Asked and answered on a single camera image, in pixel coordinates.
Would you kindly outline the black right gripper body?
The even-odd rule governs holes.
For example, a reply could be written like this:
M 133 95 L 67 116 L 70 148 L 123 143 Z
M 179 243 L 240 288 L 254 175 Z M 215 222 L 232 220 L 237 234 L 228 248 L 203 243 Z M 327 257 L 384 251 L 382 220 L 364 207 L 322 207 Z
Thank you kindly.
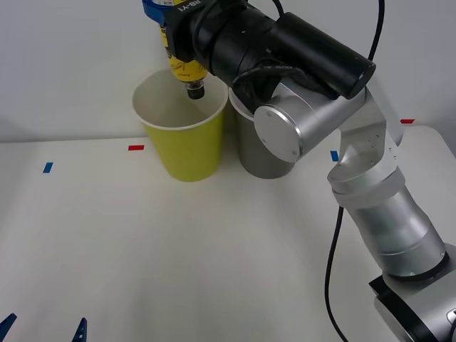
M 184 62 L 210 64 L 214 24 L 213 1 L 184 1 L 167 12 L 167 23 L 177 27 L 177 58 Z

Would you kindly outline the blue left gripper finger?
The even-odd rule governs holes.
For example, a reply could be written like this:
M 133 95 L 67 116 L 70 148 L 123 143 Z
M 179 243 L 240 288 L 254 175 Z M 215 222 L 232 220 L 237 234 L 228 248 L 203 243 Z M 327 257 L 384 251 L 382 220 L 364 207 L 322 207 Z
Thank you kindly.
M 78 324 L 78 327 L 76 329 L 76 332 L 72 338 L 72 342 L 86 342 L 87 341 L 87 320 L 86 318 L 82 318 L 80 323 Z
M 9 314 L 1 323 L 0 323 L 0 333 L 8 333 L 9 329 L 14 324 L 17 319 L 16 314 Z

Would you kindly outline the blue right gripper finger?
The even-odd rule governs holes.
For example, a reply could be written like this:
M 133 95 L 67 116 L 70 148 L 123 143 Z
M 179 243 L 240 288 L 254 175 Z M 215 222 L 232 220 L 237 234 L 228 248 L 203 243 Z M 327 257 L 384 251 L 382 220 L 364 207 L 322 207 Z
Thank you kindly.
M 158 24 L 165 23 L 164 13 L 171 7 L 170 0 L 142 0 L 145 15 Z
M 177 27 L 173 23 L 165 22 L 162 26 L 162 37 L 165 44 L 165 50 L 169 57 L 177 56 L 176 39 Z

